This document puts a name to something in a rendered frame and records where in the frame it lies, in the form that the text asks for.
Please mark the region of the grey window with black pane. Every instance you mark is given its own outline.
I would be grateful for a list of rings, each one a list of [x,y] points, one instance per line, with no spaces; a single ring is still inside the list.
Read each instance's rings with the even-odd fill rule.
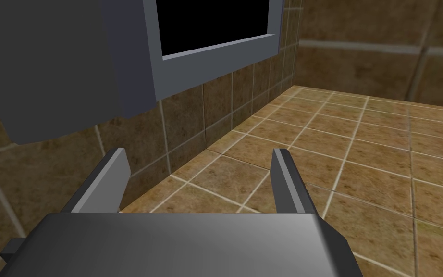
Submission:
[[[143,0],[157,100],[280,50],[284,0]]]

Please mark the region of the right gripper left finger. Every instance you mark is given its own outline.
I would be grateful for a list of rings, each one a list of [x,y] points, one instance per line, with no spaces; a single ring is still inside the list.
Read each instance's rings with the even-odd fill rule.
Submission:
[[[131,176],[124,148],[113,148],[64,205],[62,213],[116,213]]]

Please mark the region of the grey wall cabinet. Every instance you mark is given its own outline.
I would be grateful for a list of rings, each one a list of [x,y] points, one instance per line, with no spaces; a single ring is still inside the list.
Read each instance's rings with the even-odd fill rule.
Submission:
[[[0,119],[12,142],[156,103],[142,0],[0,0]]]

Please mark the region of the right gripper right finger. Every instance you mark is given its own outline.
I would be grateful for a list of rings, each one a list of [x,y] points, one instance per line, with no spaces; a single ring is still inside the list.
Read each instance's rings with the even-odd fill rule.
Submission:
[[[282,214],[318,214],[290,152],[272,151],[270,179],[276,212]]]

